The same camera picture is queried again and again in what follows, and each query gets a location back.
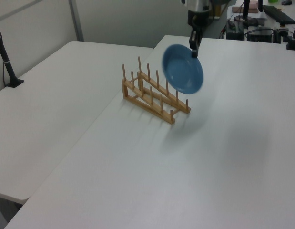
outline gray floor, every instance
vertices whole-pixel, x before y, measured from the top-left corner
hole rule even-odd
[[[229,5],[235,5],[235,3],[236,0],[232,0]],[[213,23],[206,29],[203,36],[206,38],[218,38],[220,31],[226,24],[226,18],[227,9],[225,9],[220,19],[213,21]],[[9,222],[15,216],[20,207],[20,205],[15,205],[13,202],[0,198],[0,210],[7,222]]]

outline white wall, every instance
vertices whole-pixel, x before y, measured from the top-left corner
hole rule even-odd
[[[3,43],[17,77],[76,40],[68,0],[42,0],[0,21]],[[0,56],[0,90],[2,58]]]
[[[86,42],[154,48],[164,35],[190,36],[179,0],[76,0]]]

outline cable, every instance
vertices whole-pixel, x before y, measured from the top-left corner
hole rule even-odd
[[[256,29],[256,30],[251,30],[249,32],[246,32],[244,35],[248,35],[248,34],[250,34],[252,32],[263,31],[263,30],[271,30],[271,31],[274,31],[273,29],[270,29],[270,28]]]
[[[4,80],[4,63],[3,63],[3,84],[4,84],[4,87],[6,87],[5,80]]]

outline electronic equipment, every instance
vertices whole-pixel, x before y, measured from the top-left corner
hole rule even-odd
[[[248,27],[247,41],[250,42],[272,42],[273,30],[268,27]]]
[[[244,40],[244,27],[241,21],[232,22],[230,20],[227,21],[226,24],[226,39],[227,40]]]
[[[295,24],[295,20],[291,19],[274,6],[263,6],[263,10],[267,15],[280,23],[281,26],[285,26],[287,24]]]
[[[181,0],[188,9],[187,23],[192,27],[191,37],[189,40],[190,48],[192,49],[192,57],[196,58],[198,55],[199,45],[203,37],[204,29],[210,24],[210,13],[215,15],[214,5],[222,5],[228,3],[230,0]],[[242,22],[244,27],[249,25],[258,25],[257,19],[248,17],[250,0],[244,0],[243,14],[238,16],[239,22]],[[263,11],[263,0],[258,0],[258,9]]]

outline computer mouse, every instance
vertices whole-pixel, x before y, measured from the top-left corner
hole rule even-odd
[[[291,4],[292,4],[292,1],[291,0],[282,1],[282,5],[283,6],[288,6],[288,5],[291,5]]]

